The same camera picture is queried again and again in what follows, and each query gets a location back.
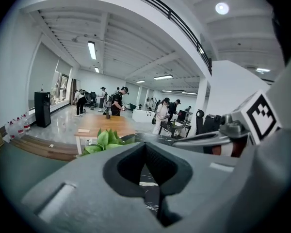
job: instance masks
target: black cabinet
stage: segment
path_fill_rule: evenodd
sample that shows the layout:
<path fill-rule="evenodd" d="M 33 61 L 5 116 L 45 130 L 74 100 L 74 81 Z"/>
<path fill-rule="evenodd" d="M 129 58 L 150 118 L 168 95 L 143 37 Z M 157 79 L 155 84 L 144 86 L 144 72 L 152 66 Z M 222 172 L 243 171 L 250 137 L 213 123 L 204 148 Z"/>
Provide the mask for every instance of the black cabinet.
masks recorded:
<path fill-rule="evenodd" d="M 50 124 L 50 95 L 49 92 L 34 93 L 35 122 L 45 128 Z"/>

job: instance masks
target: white pillar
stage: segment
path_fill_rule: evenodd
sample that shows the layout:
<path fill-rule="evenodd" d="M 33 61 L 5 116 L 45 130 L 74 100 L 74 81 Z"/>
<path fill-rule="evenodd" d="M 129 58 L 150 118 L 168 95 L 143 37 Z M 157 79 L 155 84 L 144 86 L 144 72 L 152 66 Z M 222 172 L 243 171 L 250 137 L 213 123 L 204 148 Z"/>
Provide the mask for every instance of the white pillar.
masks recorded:
<path fill-rule="evenodd" d="M 141 96 L 141 91 L 142 91 L 142 86 L 139 87 L 139 91 L 138 91 L 138 95 L 137 95 L 137 101 L 136 101 L 136 105 L 139 105 L 140 102 L 140 96 Z"/>
<path fill-rule="evenodd" d="M 196 113 L 199 109 L 202 110 L 204 108 L 206 90 L 207 90 L 207 80 L 205 78 L 200 78 L 196 103 L 194 106 L 194 111 L 191 120 L 191 129 L 188 134 L 188 137 L 194 136 L 196 133 Z"/>
<path fill-rule="evenodd" d="M 147 96 L 149 96 L 149 91 L 150 91 L 150 89 L 148 88 L 147 91 L 146 91 L 145 102 L 144 102 L 144 106 L 145 107 L 146 107 L 146 99 L 147 99 Z"/>

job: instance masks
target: white pants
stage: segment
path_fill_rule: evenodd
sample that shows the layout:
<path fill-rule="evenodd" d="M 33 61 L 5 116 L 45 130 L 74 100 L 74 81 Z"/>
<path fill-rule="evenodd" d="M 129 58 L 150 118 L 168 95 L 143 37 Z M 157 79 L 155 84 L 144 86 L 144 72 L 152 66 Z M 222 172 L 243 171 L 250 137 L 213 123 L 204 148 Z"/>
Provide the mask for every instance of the white pants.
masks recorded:
<path fill-rule="evenodd" d="M 161 128 L 161 120 L 156 119 L 156 124 L 154 126 L 152 134 L 159 134 Z"/>

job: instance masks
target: wooden bench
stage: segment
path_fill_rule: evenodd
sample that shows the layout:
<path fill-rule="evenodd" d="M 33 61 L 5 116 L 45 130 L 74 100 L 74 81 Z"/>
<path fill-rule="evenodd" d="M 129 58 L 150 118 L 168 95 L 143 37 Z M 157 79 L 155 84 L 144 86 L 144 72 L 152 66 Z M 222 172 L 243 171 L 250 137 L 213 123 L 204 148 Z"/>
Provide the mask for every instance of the wooden bench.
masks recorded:
<path fill-rule="evenodd" d="M 61 161 L 72 161 L 78 154 L 76 144 L 52 142 L 29 135 L 13 139 L 11 144 L 27 152 Z"/>

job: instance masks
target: desk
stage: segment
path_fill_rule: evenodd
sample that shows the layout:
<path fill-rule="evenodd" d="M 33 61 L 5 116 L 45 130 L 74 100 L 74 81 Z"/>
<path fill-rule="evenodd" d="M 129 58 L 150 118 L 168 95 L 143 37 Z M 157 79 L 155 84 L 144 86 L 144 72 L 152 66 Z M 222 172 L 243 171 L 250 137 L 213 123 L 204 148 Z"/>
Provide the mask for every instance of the desk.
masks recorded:
<path fill-rule="evenodd" d="M 76 132 L 74 134 L 79 154 L 82 153 L 80 139 L 97 139 L 97 134 L 100 129 L 102 131 L 110 129 L 113 131 L 116 130 L 119 137 L 136 133 L 123 116 L 111 116 L 110 119 L 107 119 L 104 115 L 83 114 L 78 129 L 90 130 L 89 133 Z"/>
<path fill-rule="evenodd" d="M 162 128 L 168 130 L 171 132 L 171 138 L 174 137 L 174 133 L 176 130 L 181 130 L 183 128 L 186 128 L 188 129 L 188 132 L 186 133 L 186 136 L 185 137 L 188 137 L 188 134 L 190 132 L 190 129 L 191 129 L 191 125 L 187 125 L 187 126 L 184 126 L 184 125 L 181 125 L 181 126 L 177 126 L 175 125 L 173 127 L 173 122 L 161 122 L 161 128 L 160 128 L 160 131 L 159 131 L 159 134 L 161 134 L 161 131 L 162 131 Z"/>

